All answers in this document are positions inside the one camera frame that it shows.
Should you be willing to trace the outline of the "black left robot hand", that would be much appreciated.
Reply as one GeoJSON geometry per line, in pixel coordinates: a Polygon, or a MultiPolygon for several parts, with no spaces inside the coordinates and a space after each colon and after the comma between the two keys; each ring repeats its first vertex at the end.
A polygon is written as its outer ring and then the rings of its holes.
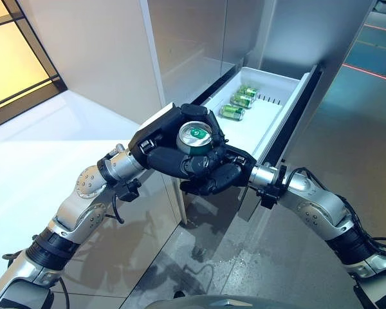
{"type": "Polygon", "coordinates": [[[171,104],[168,111],[136,132],[129,150],[142,167],[182,179],[209,175],[223,163],[226,154],[225,136],[215,115],[194,104],[171,104]],[[203,154],[186,154],[176,145],[179,129],[190,121],[200,121],[211,128],[210,149],[203,154]]]}

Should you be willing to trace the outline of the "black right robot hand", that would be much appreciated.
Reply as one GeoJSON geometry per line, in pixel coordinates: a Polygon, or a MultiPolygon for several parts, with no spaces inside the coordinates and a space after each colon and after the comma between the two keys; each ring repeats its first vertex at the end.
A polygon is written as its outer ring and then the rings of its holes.
{"type": "Polygon", "coordinates": [[[217,194],[231,186],[245,187],[257,160],[241,149],[220,145],[204,155],[191,156],[182,163],[187,179],[180,189],[196,196],[217,194]]]}

